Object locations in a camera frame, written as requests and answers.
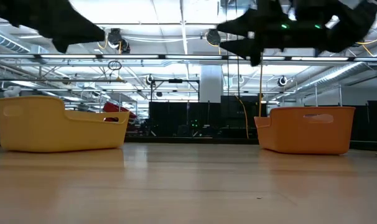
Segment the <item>plastic basket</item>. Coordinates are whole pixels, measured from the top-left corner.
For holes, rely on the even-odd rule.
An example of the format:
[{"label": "plastic basket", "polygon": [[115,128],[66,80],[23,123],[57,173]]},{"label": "plastic basket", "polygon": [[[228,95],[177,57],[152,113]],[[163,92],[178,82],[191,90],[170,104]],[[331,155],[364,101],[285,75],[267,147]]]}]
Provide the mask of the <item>plastic basket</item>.
[{"label": "plastic basket", "polygon": [[[118,122],[106,122],[118,118]],[[49,96],[0,99],[0,140],[6,150],[64,152],[111,149],[124,142],[129,112],[66,111]]]},{"label": "plastic basket", "polygon": [[261,147],[288,154],[344,154],[349,150],[355,108],[276,108],[255,117]]}]

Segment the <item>ceiling duct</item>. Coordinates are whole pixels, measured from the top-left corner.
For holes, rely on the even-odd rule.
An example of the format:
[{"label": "ceiling duct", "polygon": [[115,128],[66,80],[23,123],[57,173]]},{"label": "ceiling duct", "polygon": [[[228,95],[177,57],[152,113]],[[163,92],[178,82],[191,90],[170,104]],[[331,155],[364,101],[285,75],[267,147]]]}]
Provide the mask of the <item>ceiling duct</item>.
[{"label": "ceiling duct", "polygon": [[30,49],[0,34],[0,45],[17,53],[29,53]]},{"label": "ceiling duct", "polygon": [[[374,56],[377,57],[377,47],[372,49]],[[355,62],[341,67],[333,67],[325,72],[315,75],[311,79],[301,83],[295,88],[286,91],[296,91],[298,93],[314,88],[314,86],[327,86],[331,83],[339,82],[340,80],[357,75],[361,72],[369,70],[370,67],[366,62]],[[283,96],[289,96],[290,93],[285,95],[277,95],[275,98],[280,99]]]}]

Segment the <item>yellow basket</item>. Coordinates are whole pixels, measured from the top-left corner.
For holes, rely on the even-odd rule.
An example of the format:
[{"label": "yellow basket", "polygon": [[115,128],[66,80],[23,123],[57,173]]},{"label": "yellow basket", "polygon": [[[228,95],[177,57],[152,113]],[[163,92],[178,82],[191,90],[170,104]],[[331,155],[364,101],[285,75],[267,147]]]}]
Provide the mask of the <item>yellow basket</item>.
[{"label": "yellow basket", "polygon": [[[106,122],[105,118],[118,118]],[[0,99],[1,146],[10,151],[65,152],[111,149],[124,143],[129,112],[66,111],[49,96]]]}]

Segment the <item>yellow cable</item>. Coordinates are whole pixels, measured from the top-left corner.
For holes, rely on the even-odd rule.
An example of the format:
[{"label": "yellow cable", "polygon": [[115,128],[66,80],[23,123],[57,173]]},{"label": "yellow cable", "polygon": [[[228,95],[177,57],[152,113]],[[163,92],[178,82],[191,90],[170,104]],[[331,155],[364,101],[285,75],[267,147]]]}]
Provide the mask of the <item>yellow cable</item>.
[{"label": "yellow cable", "polygon": [[107,48],[107,44],[108,44],[108,35],[106,36],[106,44],[104,45],[104,47],[103,46],[101,46],[100,44],[99,44],[99,42],[97,42],[97,45],[99,46],[99,48],[101,48],[101,49],[106,49]]},{"label": "yellow cable", "polygon": [[238,101],[240,101],[240,103],[243,105],[243,108],[244,108],[244,114],[245,114],[245,130],[246,130],[246,138],[249,139],[249,134],[248,134],[248,117],[246,115],[246,109],[245,109],[245,105],[244,103],[238,98],[237,95],[234,95]]},{"label": "yellow cable", "polygon": [[368,50],[368,48],[366,47],[366,46],[364,46],[364,45],[362,45],[363,47],[364,47],[364,49],[372,56],[372,57],[375,57],[371,52],[370,52],[370,50]]},{"label": "yellow cable", "polygon": [[376,40],[372,40],[370,42],[357,42],[357,44],[366,45],[366,44],[372,44],[372,43],[375,43],[375,42],[377,42],[377,39]]},{"label": "yellow cable", "polygon": [[119,54],[122,54],[122,41],[119,41]]},{"label": "yellow cable", "polygon": [[259,91],[259,117],[262,117],[262,77],[263,77],[263,53],[261,54],[261,81]]}]

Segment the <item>wooden surface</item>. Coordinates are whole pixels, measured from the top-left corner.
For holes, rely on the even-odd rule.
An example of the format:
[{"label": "wooden surface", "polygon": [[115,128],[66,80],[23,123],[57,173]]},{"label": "wooden surface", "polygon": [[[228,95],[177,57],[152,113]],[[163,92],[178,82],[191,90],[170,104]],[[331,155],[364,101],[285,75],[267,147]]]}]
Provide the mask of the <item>wooden surface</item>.
[{"label": "wooden surface", "polygon": [[0,223],[377,223],[377,157],[257,146],[0,149]]}]

